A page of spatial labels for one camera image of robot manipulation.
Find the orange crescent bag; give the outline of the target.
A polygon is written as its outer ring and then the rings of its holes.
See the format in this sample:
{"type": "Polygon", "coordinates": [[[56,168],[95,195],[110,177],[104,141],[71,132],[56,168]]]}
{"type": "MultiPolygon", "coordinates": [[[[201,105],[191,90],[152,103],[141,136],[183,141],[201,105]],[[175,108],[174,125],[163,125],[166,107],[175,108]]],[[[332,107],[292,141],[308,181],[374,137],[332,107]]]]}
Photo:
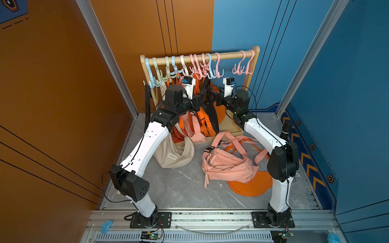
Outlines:
{"type": "MultiPolygon", "coordinates": [[[[211,82],[211,87],[212,87],[212,90],[216,93],[219,93],[219,89],[217,86],[215,86],[212,82],[211,82]]],[[[216,115],[217,115],[217,119],[218,119],[218,124],[221,124],[222,121],[224,120],[225,118],[225,107],[224,106],[217,106],[216,105],[216,102],[214,102],[213,104],[214,108],[215,108],[215,111],[216,111],[216,115]]]]}
{"type": "MultiPolygon", "coordinates": [[[[269,155],[265,154],[262,149],[256,146],[256,143],[258,142],[255,139],[249,138],[244,135],[238,136],[237,139],[240,144],[249,143],[256,148],[256,150],[259,152],[257,156],[261,159],[258,162],[257,159],[255,159],[255,162],[257,164],[261,162],[264,158],[269,159],[269,155]]],[[[268,189],[270,189],[273,185],[273,180],[268,172],[257,171],[254,178],[247,183],[242,183],[238,181],[228,181],[228,185],[233,192],[239,195],[255,197],[264,194],[268,189]]]]}

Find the black crescent bag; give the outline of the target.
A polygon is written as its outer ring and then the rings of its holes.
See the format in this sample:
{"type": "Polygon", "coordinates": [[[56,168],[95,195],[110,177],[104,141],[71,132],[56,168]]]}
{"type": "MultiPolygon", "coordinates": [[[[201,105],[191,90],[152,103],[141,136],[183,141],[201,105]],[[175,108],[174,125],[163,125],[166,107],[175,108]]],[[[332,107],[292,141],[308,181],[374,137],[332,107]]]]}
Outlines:
{"type": "Polygon", "coordinates": [[[211,87],[211,81],[209,78],[204,79],[200,89],[200,96],[203,98],[202,108],[205,111],[205,113],[208,115],[213,130],[216,133],[219,133],[218,117],[217,117],[216,109],[214,107],[215,101],[213,100],[214,92],[213,92],[213,88],[211,87]]]}

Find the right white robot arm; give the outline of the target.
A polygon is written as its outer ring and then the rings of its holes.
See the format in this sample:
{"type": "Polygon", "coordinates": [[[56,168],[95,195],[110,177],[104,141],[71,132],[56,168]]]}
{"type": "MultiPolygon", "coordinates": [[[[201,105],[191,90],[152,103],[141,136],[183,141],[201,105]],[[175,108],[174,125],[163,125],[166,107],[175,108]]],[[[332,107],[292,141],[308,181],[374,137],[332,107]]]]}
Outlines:
{"type": "Polygon", "coordinates": [[[258,140],[269,152],[267,171],[273,179],[273,188],[267,217],[273,226],[288,220],[292,212],[289,193],[294,176],[299,169],[298,146],[295,142],[287,140],[287,133],[292,128],[292,124],[285,124],[281,135],[277,136],[249,110],[250,97],[243,89],[238,90],[235,96],[232,93],[225,95],[210,91],[208,100],[216,102],[217,106],[224,105],[233,113],[234,122],[258,140]]]}

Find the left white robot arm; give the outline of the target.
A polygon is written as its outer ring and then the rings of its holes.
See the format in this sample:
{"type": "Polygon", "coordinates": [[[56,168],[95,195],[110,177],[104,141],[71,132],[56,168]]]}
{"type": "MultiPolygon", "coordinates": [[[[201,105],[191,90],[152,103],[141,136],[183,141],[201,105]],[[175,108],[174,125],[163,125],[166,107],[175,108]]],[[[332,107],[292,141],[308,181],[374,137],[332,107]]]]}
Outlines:
{"type": "Polygon", "coordinates": [[[145,224],[154,225],[158,217],[158,207],[148,194],[150,183],[142,178],[145,169],[160,143],[179,122],[180,116],[188,111],[199,111],[204,100],[204,94],[189,96],[189,91],[182,86],[169,86],[163,105],[152,114],[136,147],[119,166],[112,165],[109,169],[115,189],[136,207],[145,224]]]}

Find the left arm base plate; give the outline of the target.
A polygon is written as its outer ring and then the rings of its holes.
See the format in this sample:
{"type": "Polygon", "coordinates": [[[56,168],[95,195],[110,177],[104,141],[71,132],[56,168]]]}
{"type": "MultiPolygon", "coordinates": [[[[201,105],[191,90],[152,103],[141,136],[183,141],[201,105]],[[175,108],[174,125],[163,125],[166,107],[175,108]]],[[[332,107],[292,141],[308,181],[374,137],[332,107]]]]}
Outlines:
{"type": "Polygon", "coordinates": [[[157,212],[149,218],[136,212],[130,220],[130,228],[155,228],[161,226],[163,229],[171,227],[172,212],[157,212]]]}

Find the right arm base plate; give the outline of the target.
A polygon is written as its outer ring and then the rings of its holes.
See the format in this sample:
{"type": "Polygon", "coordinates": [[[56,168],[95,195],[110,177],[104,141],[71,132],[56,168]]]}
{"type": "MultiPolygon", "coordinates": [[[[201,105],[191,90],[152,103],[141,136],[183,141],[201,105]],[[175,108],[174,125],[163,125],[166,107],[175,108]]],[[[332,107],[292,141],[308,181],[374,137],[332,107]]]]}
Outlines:
{"type": "Polygon", "coordinates": [[[294,220],[288,211],[277,213],[269,212],[252,212],[252,222],[255,228],[295,228],[294,220]]]}

